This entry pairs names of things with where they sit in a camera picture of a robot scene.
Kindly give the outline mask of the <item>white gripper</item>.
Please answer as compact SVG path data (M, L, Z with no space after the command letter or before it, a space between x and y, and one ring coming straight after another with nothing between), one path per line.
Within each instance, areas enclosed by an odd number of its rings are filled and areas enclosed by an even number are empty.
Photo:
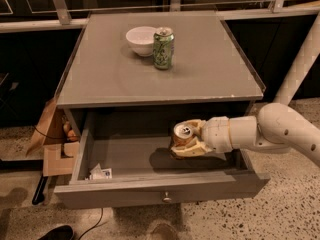
M181 134L188 139L173 138L170 144L170 151L176 159L203 156L211 151L226 153L232 150L229 119L225 116L213 117L207 122L201 119L184 121ZM204 142L192 137L200 135Z

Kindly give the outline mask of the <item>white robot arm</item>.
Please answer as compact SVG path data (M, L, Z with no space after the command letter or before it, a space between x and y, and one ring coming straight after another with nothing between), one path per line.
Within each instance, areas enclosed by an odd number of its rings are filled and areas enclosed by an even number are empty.
M197 157L235 149L285 153L293 148L320 166L320 129L289 103L320 53L320 15L316 17L273 102L255 116L187 120L173 129L171 152Z

